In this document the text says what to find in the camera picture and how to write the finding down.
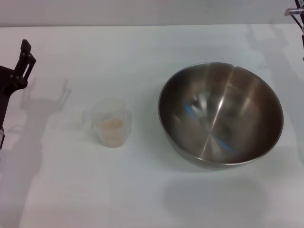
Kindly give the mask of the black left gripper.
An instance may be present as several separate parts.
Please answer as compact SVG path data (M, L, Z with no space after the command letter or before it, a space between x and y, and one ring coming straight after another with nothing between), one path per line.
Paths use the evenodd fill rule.
M31 45L23 39L20 56L15 69L0 67L0 148L3 146L5 133L3 123L11 95L17 90L26 88L29 75L36 63L31 54Z

